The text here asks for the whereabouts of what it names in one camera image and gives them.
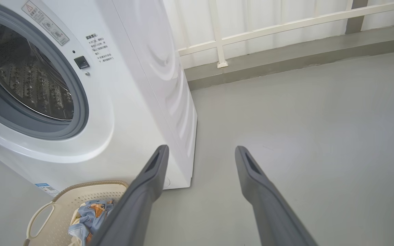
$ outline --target laundry basket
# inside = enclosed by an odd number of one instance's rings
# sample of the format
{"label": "laundry basket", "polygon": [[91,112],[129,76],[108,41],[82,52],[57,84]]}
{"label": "laundry basket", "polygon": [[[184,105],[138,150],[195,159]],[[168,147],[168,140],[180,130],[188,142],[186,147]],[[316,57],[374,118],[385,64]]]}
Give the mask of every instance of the laundry basket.
{"label": "laundry basket", "polygon": [[[33,215],[27,227],[27,239],[24,246],[67,246],[71,243],[68,227],[74,211],[86,201],[112,198],[119,200],[128,188],[120,180],[87,182],[73,185],[60,192],[51,202],[45,204]],[[37,216],[48,207],[51,213],[36,235],[31,235],[31,226]]]}

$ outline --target blue garment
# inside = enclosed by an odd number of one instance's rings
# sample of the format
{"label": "blue garment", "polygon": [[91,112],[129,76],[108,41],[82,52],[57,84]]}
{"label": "blue garment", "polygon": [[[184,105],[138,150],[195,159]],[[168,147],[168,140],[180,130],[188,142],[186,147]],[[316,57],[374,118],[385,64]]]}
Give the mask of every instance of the blue garment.
{"label": "blue garment", "polygon": [[77,224],[70,225],[68,233],[79,238],[81,245],[86,246],[113,208],[114,202],[112,200],[91,200],[85,202],[78,208],[78,214],[75,218],[80,219],[80,221]]}

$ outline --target white washing machine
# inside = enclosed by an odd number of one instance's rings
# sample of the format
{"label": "white washing machine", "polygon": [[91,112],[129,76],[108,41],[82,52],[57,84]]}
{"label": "white washing machine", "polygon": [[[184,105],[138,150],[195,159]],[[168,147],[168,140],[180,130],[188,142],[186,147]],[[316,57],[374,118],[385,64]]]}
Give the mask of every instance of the white washing machine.
{"label": "white washing machine", "polygon": [[131,182],[167,144],[189,187],[196,127],[161,0],[0,0],[0,160],[28,181]]}

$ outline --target basket hole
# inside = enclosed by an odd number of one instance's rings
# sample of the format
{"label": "basket hole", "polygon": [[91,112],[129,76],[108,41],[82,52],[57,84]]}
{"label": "basket hole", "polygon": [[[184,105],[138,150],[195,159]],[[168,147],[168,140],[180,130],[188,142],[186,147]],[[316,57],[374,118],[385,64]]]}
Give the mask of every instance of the basket hole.
{"label": "basket hole", "polygon": [[49,206],[37,216],[36,220],[34,220],[33,225],[31,226],[31,236],[36,237],[39,234],[40,229],[47,220],[48,216],[51,214],[52,210],[53,206]]}

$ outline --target railing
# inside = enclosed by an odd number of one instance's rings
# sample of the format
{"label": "railing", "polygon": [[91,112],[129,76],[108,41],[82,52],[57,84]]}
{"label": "railing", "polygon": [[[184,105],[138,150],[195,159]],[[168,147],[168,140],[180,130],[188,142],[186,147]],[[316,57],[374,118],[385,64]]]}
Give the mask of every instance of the railing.
{"label": "railing", "polygon": [[[247,6],[250,6],[250,1],[251,0],[247,0]],[[180,56],[184,56],[184,55],[192,54],[192,53],[203,51],[203,50],[217,48],[217,54],[219,57],[219,62],[218,62],[217,67],[218,68],[227,67],[228,64],[226,62],[224,50],[223,50],[224,45],[245,41],[248,39],[254,39],[254,38],[258,38],[258,37],[262,37],[262,36],[266,36],[266,35],[270,35],[270,34],[275,34],[275,33],[282,32],[282,31],[289,31],[289,30],[294,30],[294,29],[303,28],[303,27],[307,27],[307,26],[318,25],[318,24],[323,24],[323,23],[327,23],[327,22],[334,22],[334,21],[338,21],[338,20],[344,20],[344,19],[348,19],[348,18],[364,16],[364,15],[369,15],[369,14],[377,14],[377,13],[382,13],[382,12],[394,10],[394,2],[366,6],[363,8],[356,8],[356,9],[352,9],[352,2],[353,2],[353,0],[347,0],[347,5],[346,5],[345,11],[340,11],[340,12],[336,12],[336,13],[332,13],[332,14],[318,15],[317,14],[318,13],[317,12],[317,0],[315,0],[314,1],[314,14],[313,14],[312,18],[296,20],[294,22],[284,22],[284,17],[281,14],[279,25],[269,26],[266,28],[261,28],[261,29],[257,29],[257,30],[253,30],[253,31],[247,31],[247,32],[243,32],[240,34],[236,34],[233,36],[223,38],[221,36],[221,31],[220,31],[219,14],[218,14],[218,10],[217,10],[216,0],[209,0],[209,8],[210,8],[210,12],[211,12],[211,22],[212,22],[212,28],[214,30],[215,40],[200,43],[197,45],[189,45],[189,38],[186,35],[186,26],[184,24],[183,14],[181,13],[181,11],[178,11],[180,28],[182,30],[182,33],[184,34],[183,39],[186,44],[186,48],[180,49],[179,54],[180,54]],[[284,3],[284,0],[280,0],[280,12],[281,13],[283,13],[283,8],[286,7],[283,3]],[[175,4],[176,4],[176,8],[178,10],[181,9],[179,0],[175,0]],[[246,18],[249,19],[250,14],[249,13],[246,13],[246,14],[247,14]]]}

